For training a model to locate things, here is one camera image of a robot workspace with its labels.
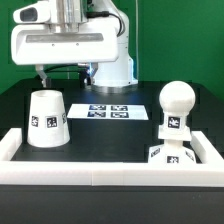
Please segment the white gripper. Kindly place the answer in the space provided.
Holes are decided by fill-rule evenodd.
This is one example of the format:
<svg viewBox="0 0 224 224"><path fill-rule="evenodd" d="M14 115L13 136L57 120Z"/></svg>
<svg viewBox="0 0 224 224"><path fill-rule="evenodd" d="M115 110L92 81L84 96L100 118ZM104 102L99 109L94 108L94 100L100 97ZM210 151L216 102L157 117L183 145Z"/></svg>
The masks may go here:
<svg viewBox="0 0 224 224"><path fill-rule="evenodd" d="M118 58L116 29L101 22L79 26L75 33L52 33L47 25L18 25L11 35L12 60L17 65L36 65L35 70L44 88L51 81L45 64L91 63L115 61ZM93 78L97 63L89 66Z"/></svg>

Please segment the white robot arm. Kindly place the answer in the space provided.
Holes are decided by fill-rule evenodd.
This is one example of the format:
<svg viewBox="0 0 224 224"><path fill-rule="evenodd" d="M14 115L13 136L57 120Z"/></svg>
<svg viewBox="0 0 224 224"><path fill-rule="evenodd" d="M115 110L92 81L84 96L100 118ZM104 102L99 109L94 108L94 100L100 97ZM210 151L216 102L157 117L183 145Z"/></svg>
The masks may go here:
<svg viewBox="0 0 224 224"><path fill-rule="evenodd" d="M77 66L92 90L120 93L138 85L129 56L129 19L112 0L38 0L13 13L12 60L33 65L42 85L51 66Z"/></svg>

